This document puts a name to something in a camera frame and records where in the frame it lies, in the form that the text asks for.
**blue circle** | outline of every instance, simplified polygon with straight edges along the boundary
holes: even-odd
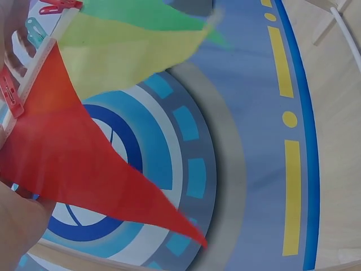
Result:
[[[140,152],[137,138],[124,119],[111,110],[101,106],[85,104],[84,107],[93,119],[97,119],[108,124],[112,128],[112,131],[121,138],[128,155],[128,163],[138,171],[142,172],[142,154]],[[67,240],[76,242],[97,240],[113,232],[122,224],[122,221],[120,220],[106,217],[93,225],[82,226],[69,206],[67,206],[67,209],[70,216],[76,222],[76,226],[62,223],[54,217],[50,218],[48,226],[48,229],[51,232]]]

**floor marking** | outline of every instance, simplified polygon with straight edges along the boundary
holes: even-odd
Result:
[[[292,81],[280,29],[268,26],[268,32],[275,58],[280,95],[293,98]]]
[[[301,231],[301,154],[298,141],[285,140],[286,210],[283,256],[298,255]]]
[[[265,7],[272,7],[271,0],[261,0],[262,5]]]

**gray ring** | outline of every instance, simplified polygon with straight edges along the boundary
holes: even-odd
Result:
[[[169,71],[193,97],[211,133],[217,162],[217,197],[207,234],[209,247],[190,270],[224,270],[239,235],[246,197],[243,148],[231,112],[209,79],[194,65],[183,63]]]

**yellow flag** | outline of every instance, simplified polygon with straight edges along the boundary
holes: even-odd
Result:
[[[58,44],[79,98],[86,99],[130,88],[187,60],[212,25],[203,30],[157,31],[79,13]]]

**dark blue stripe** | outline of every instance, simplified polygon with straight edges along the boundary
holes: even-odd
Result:
[[[68,210],[70,216],[72,217],[72,219],[74,220],[74,222],[75,222],[78,226],[81,226],[79,220],[78,220],[77,217],[74,215],[74,213],[73,213],[72,209],[70,208],[69,204],[66,204],[65,206],[67,207],[67,210]]]
[[[307,84],[306,73],[302,64],[302,58],[298,49],[296,37],[294,36],[292,26],[290,24],[282,1],[275,0],[275,3],[283,23],[283,27],[287,36],[287,41],[290,47],[291,56],[293,59],[298,89],[300,92],[303,123],[305,126],[307,168],[309,180],[309,202],[307,216],[307,238],[303,269],[313,270],[315,269],[316,264],[320,224],[320,172],[315,119],[312,110],[312,102],[309,86]]]

